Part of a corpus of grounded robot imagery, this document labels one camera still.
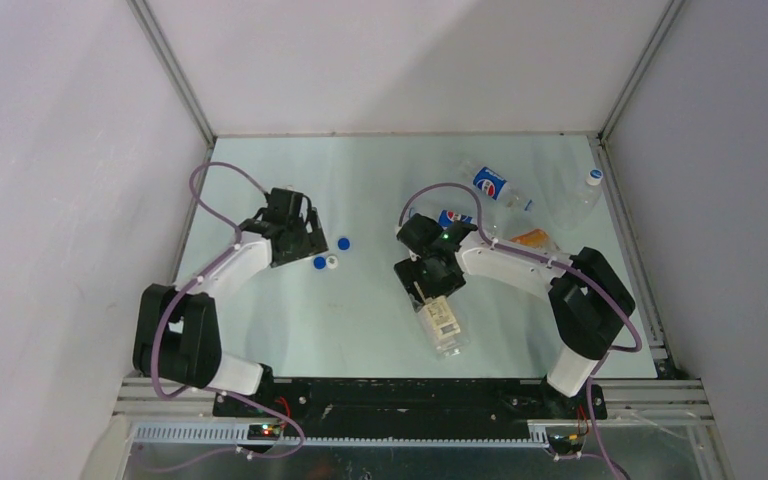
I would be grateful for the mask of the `cream label clear bottle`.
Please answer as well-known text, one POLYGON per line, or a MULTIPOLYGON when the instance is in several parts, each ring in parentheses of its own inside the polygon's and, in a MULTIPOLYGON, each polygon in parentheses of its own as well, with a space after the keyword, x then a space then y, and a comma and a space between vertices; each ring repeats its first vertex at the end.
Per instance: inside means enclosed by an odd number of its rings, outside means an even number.
POLYGON ((435 355, 449 358, 463 353, 469 338, 445 296, 426 300, 417 314, 435 355))

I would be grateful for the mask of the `clear unlabelled plastic bottle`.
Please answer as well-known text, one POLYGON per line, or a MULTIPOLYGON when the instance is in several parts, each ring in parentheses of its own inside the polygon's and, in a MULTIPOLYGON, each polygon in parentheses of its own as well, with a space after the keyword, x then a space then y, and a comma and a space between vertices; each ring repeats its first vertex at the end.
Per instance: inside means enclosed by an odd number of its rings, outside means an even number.
POLYGON ((566 185, 560 181, 555 189, 554 220, 562 229, 577 228, 590 216, 602 197, 603 181, 600 186, 590 186, 585 182, 587 173, 574 184, 566 185))

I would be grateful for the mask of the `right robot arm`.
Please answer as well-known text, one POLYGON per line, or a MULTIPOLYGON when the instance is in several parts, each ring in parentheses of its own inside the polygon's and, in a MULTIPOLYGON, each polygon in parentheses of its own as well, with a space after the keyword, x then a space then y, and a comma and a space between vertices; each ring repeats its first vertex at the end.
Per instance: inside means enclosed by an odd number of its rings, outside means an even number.
POLYGON ((490 239, 477 225, 442 227, 416 214, 395 229, 409 257, 394 270, 413 306, 447 298, 470 276, 485 277, 547 302, 562 346, 541 392, 545 411, 566 418, 582 403, 581 390, 622 329, 632 329, 636 303, 604 255, 584 247, 567 255, 490 239))

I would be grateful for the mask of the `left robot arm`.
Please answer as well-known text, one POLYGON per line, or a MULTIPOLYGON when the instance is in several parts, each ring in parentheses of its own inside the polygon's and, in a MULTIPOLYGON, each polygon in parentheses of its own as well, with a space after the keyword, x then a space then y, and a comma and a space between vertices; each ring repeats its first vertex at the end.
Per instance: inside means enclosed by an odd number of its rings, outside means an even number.
POLYGON ((253 217, 234 225, 230 245, 191 279, 144 290, 132 353, 140 373, 186 387, 237 393, 238 404, 257 417, 276 403, 275 388, 265 382, 271 369, 223 349, 218 304, 258 273, 328 249, 307 195, 274 188, 265 200, 253 217))

